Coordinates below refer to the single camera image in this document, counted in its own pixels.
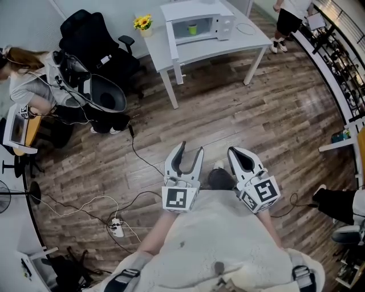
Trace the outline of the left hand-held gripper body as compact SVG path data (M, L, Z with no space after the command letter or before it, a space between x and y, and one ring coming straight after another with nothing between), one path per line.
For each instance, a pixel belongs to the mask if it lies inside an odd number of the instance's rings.
M162 207L173 213L188 213L192 210L200 190L198 180L164 177L162 190Z

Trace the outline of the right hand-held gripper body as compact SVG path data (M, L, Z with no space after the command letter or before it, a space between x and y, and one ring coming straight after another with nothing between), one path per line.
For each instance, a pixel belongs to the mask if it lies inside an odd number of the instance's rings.
M254 214L270 208L281 196L274 176L262 169L251 178L237 184L238 199Z

